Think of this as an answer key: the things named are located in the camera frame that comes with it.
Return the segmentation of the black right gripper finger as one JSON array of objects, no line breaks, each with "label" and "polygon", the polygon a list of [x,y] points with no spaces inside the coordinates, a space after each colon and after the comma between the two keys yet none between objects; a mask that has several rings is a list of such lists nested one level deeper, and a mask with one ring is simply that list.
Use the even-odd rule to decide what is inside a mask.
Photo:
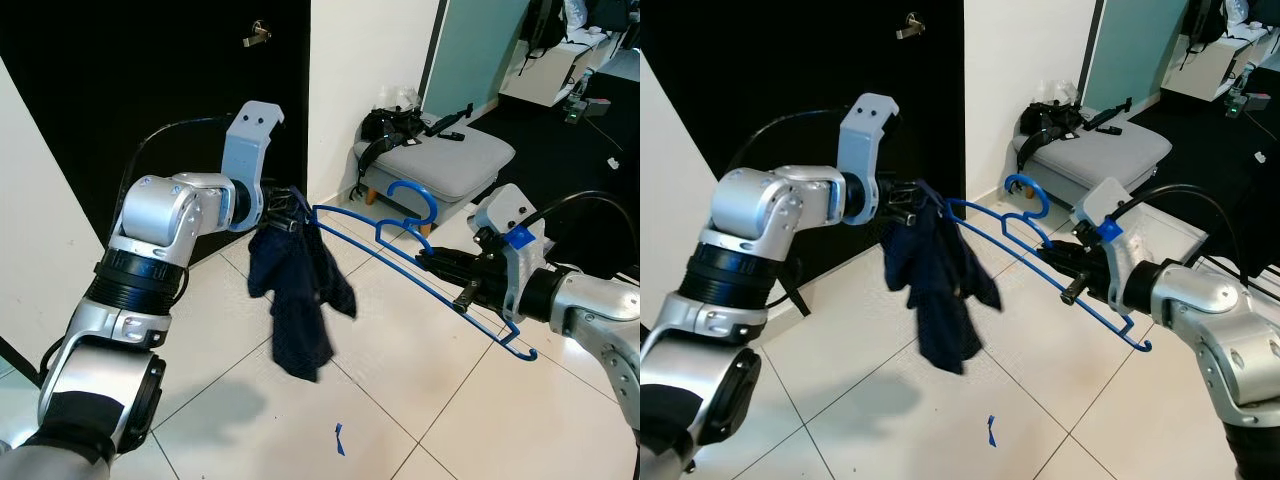
[{"label": "black right gripper finger", "polygon": [[422,270],[445,283],[463,287],[465,289],[477,289],[485,283],[481,270],[471,262],[425,262]]},{"label": "black right gripper finger", "polygon": [[1102,253],[1091,252],[1083,244],[1044,244],[1036,252],[1050,266],[1098,266],[1102,264]]},{"label": "black right gripper finger", "polygon": [[424,270],[471,270],[476,262],[483,262],[484,256],[470,253],[462,250],[421,250],[415,256],[416,264]]},{"label": "black right gripper finger", "polygon": [[1100,288],[1100,260],[1097,259],[1041,257],[1041,260],[1073,282],[1080,275],[1085,275],[1084,285],[1088,289],[1097,291]]}]

